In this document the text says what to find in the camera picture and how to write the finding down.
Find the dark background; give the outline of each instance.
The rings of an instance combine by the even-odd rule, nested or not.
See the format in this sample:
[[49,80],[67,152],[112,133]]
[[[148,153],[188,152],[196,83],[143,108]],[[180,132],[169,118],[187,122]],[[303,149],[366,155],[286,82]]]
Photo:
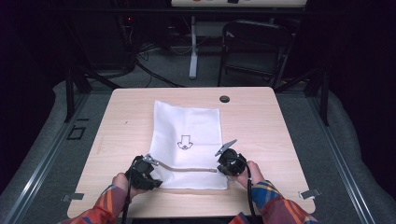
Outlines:
[[[155,2],[160,4],[157,7],[169,5],[169,1]],[[90,31],[65,26],[59,17],[40,11],[48,3],[17,0],[3,1],[0,6],[0,191],[39,134],[54,103],[52,88],[64,80],[70,65],[125,69],[134,57],[114,18],[97,19],[100,22],[96,24],[107,32],[96,34],[94,27]],[[62,4],[73,5],[73,1]],[[391,0],[320,0],[311,1],[308,10],[351,15],[334,20],[304,18],[285,77],[298,77],[328,65],[331,91],[340,98],[355,126],[362,160],[378,184],[396,199],[396,6]],[[143,21],[157,24],[160,32],[147,35],[164,48],[168,36],[163,34],[163,27],[179,22],[175,18]],[[78,32],[86,38],[76,40],[70,35]],[[103,49],[91,47],[101,43]]]

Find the white cloth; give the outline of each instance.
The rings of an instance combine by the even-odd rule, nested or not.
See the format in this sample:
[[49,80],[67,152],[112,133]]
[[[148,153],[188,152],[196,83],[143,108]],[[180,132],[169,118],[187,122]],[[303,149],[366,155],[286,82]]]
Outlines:
[[218,109],[172,106],[156,101],[149,154],[176,169],[214,169],[216,172],[175,172],[154,166],[151,176],[164,189],[227,189],[216,152],[222,146]]

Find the plaid sleeve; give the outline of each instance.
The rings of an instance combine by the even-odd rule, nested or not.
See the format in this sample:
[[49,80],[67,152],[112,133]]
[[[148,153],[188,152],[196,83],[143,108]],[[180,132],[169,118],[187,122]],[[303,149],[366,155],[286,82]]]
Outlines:
[[268,180],[254,185],[251,195],[264,223],[318,223],[297,203],[285,199]]
[[83,212],[78,217],[62,221],[60,224],[115,223],[122,211],[126,194],[125,190],[110,185],[101,194],[92,209]]

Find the gray floor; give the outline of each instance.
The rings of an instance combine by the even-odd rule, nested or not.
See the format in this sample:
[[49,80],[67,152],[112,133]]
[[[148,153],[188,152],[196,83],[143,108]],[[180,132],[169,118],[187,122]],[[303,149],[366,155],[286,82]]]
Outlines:
[[[217,83],[219,69],[219,48],[205,45],[199,48],[198,78],[190,80],[190,53],[175,53],[173,51],[154,50],[148,53],[148,61],[139,61],[152,72],[160,74],[173,82],[186,87],[213,87]],[[226,77],[225,85],[255,86],[263,85],[261,80],[240,80],[236,76]],[[152,79],[147,73],[136,68],[123,77],[112,78],[117,84],[126,88],[168,87],[163,82]],[[0,223],[56,223],[67,218],[68,203],[61,199],[65,194],[74,192],[82,172],[85,160],[105,112],[111,91],[91,80],[94,88],[90,95],[79,95],[78,112],[69,124],[64,124],[65,118],[65,87],[61,83],[54,88],[57,94],[56,103],[35,144],[26,157],[20,170],[12,179],[7,189],[0,196]],[[297,155],[304,170],[308,186],[318,188],[322,195],[315,199],[316,212],[313,214],[320,223],[362,223],[359,207],[353,198],[353,192],[346,188],[347,183],[332,152],[329,136],[323,131],[316,114],[317,99],[305,98],[300,88],[277,96],[284,115],[290,136],[296,148]],[[370,172],[361,162],[359,143],[353,126],[338,99],[331,94],[329,102],[328,128],[346,161],[346,168],[354,177],[364,202],[373,219],[367,223],[396,223],[396,203],[373,180]],[[85,133],[80,140],[67,140],[73,126],[85,127]],[[29,184],[35,168],[40,162],[51,155],[53,163],[49,171],[41,176],[36,191],[31,192],[27,202],[19,200],[23,189]],[[159,223],[159,220],[139,220],[139,223]]]

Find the person's right arm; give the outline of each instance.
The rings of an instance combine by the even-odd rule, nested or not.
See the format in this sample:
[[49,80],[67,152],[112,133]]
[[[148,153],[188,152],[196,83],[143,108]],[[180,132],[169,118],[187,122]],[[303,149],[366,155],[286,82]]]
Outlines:
[[[252,178],[251,196],[259,208],[264,223],[318,223],[297,203],[285,199],[276,187],[265,180],[262,172],[254,161],[248,161]],[[235,178],[245,189],[248,187],[247,170]]]

